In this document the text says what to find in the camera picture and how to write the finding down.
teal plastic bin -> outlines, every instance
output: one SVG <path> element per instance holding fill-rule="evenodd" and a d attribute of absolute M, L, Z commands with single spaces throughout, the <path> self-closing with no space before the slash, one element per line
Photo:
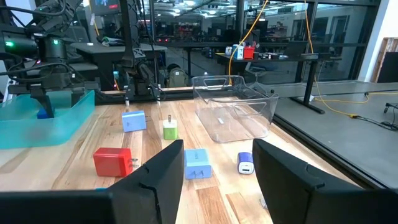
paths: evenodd
<path fill-rule="evenodd" d="M 69 140 L 94 111 L 94 91 L 70 107 L 71 91 L 48 92 L 54 118 L 37 119 L 40 103 L 20 95 L 0 104 L 0 149 L 54 146 Z"/>

green light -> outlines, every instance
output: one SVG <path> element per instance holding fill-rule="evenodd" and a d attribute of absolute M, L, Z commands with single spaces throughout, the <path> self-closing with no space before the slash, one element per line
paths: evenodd
<path fill-rule="evenodd" d="M 13 46 L 14 46 L 14 43 L 11 42 L 11 41 L 6 41 L 6 46 L 7 46 L 7 47 L 13 47 Z"/>

green power adapter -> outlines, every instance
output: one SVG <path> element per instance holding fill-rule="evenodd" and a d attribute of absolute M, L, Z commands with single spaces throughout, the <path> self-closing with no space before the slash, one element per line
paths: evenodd
<path fill-rule="evenodd" d="M 169 115 L 169 118 L 163 121 L 163 138 L 165 140 L 176 140 L 177 137 L 177 120 L 172 119 L 172 116 Z"/>

orange object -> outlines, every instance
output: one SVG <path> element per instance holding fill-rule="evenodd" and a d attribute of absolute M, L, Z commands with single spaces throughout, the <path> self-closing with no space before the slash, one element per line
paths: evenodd
<path fill-rule="evenodd" d="M 254 47 L 243 48 L 243 59 L 253 59 L 254 57 Z"/>
<path fill-rule="evenodd" d="M 99 148 L 94 153 L 98 176 L 125 177 L 132 172 L 131 151 L 128 148 Z"/>

clear plastic bin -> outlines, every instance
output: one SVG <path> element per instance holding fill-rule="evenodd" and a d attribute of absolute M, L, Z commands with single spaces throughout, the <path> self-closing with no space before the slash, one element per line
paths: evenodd
<path fill-rule="evenodd" d="M 0 104 L 0 149 L 53 146 L 65 143 L 94 111 L 94 91 L 72 108 L 70 91 L 48 92 L 55 117 L 37 119 L 41 108 L 30 95 Z"/>
<path fill-rule="evenodd" d="M 263 138 L 268 135 L 278 96 L 249 88 L 243 77 L 192 78 L 196 114 L 216 142 Z"/>

